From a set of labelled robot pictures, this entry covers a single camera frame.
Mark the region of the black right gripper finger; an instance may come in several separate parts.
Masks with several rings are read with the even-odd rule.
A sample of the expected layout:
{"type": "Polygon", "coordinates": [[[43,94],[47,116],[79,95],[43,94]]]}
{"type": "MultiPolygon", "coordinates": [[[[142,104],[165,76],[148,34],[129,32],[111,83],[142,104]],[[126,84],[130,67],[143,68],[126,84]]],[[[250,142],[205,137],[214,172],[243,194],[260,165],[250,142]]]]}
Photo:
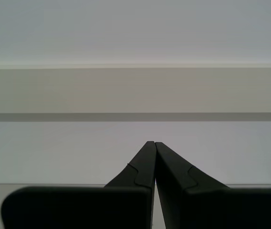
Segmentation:
{"type": "Polygon", "coordinates": [[[6,229],[150,229],[156,145],[148,141],[104,187],[31,186],[0,209],[6,229]]]}
{"type": "Polygon", "coordinates": [[[271,229],[271,188],[230,188],[157,142],[156,183],[168,229],[271,229]]]}

